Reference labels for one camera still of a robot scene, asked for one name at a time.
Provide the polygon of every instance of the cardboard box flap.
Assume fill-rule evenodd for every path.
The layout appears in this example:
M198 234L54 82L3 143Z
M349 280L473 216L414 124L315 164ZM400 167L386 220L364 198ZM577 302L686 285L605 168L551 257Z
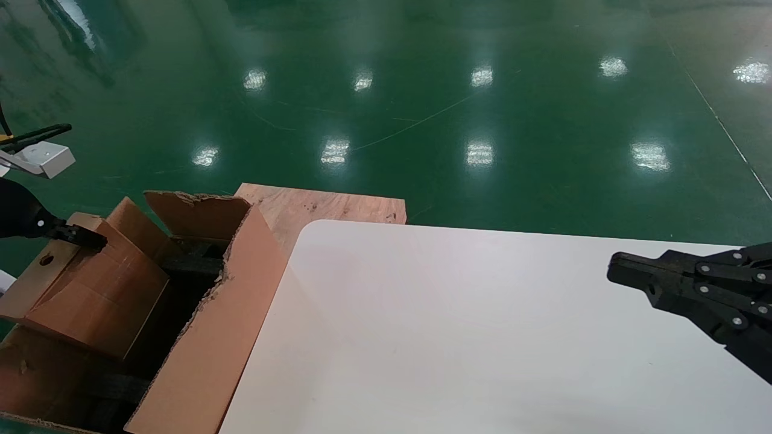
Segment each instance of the cardboard box flap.
M39 324L115 358L123 358L168 277L126 236L100 220L98 252L81 249L26 314Z
M98 215L76 212L67 222L95 231L102 219ZM0 317L13 321L24 318L79 251L80 247L74 244L49 241L5 295L0 297Z
M168 195L151 197L158 205L157 198L168 198ZM215 200L226 209L223 213L238 211L245 203L233 201L230 203L237 205L230 205L222 202L227 199ZM176 202L191 207L181 200ZM134 434L217 432L286 262L266 220L256 207L252 208L225 254L222 280L198 305L139 408L126 424L126 431Z
M98 432L95 432L95 431L86 431L85 429L73 428L72 426L61 425L59 423L46 422L45 420L42 420L42 419L25 418L25 417L13 415L11 413L6 413L6 412L0 412L0 419L12 420L13 422L20 422L25 425L36 426L39 428L45 428L45 429L50 429L50 430L55 430L60 432L67 432L68 434L99 434ZM38 431L23 429L22 431L19 431L19 432L37 433Z
M78 424L92 405L78 387L88 372L109 367L87 349L16 326L0 345L0 412L27 418L23 422Z
M171 244L164 231L128 197L120 201L106 220L153 260L158 261Z
M183 192L144 193L153 212L172 234L182 237L233 238L249 203L242 198L214 195L189 195Z

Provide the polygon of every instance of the white tabletop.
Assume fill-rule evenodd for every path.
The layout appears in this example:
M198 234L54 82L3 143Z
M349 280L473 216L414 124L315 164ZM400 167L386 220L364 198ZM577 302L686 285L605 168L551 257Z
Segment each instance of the white tabletop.
M772 386L606 280L727 246L319 221L221 434L772 432Z

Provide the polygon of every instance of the torn cardboard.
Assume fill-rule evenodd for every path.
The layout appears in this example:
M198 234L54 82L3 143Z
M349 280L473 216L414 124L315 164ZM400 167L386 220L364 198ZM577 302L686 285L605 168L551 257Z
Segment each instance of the torn cardboard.
M286 258L262 214L243 199L206 197L190 202L186 196L159 192L148 192L146 198L157 214L170 213L159 214L161 221L172 222L186 236L195 235L191 228L199 228L205 238L235 236L222 280L199 304L125 429L134 434L215 434L279 286ZM240 212L240 225L235 225ZM176 226L173 222L185 213L189 220ZM218 220L217 215L226 217Z

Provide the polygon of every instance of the cardboard box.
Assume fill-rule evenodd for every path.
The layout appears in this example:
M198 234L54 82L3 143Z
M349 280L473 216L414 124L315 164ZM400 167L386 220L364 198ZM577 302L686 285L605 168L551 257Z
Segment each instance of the cardboard box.
M0 317L123 358L168 277L110 219L77 212L69 222L106 236L107 245L94 252L49 242L0 298Z
M179 192L146 192L145 198L173 237L229 247L221 278L181 330L125 429L134 434L215 434L287 260L258 208L244 199ZM169 238L128 199L107 221L156 261L173 249ZM51 362L57 359L66 360L66 374ZM72 408L77 407L72 405L78 401L76 384L82 373L102 362L81 348L17 327L0 348L0 417L86 432L72 426L80 410Z

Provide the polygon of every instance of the black clamp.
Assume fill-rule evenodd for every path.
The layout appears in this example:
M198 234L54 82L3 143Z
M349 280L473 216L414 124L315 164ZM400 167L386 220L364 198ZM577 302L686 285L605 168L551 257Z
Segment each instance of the black clamp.
M615 253L608 279L688 318L772 384L772 242L711 256Z
M24 236L61 239L78 246L101 251L107 238L99 233L66 221L51 214L38 199L21 184L0 178L0 238Z

